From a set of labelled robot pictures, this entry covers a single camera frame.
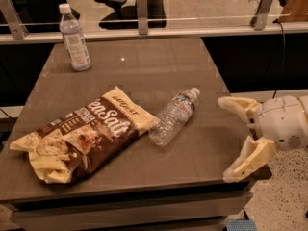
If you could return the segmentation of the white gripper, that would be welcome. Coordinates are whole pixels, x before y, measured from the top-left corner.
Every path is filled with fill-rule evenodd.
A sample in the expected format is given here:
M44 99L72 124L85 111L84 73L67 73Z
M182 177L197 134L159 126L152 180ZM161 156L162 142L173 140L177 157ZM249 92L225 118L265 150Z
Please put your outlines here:
M253 118L256 134L262 137L246 138L239 157L223 173L225 183L240 182L263 167L276 151L275 143L283 151L308 146L308 96L287 95L262 105L251 98L223 96L218 104L245 123Z

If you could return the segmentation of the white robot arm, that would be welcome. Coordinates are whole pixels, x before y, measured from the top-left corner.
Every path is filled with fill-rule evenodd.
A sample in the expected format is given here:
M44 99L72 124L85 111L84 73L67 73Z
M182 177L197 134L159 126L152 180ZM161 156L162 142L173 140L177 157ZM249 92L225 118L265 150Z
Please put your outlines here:
M218 104L243 120L250 131L240 156L223 173L226 183L240 182L264 166L276 150L308 146L308 96L290 95L259 103L224 96Z

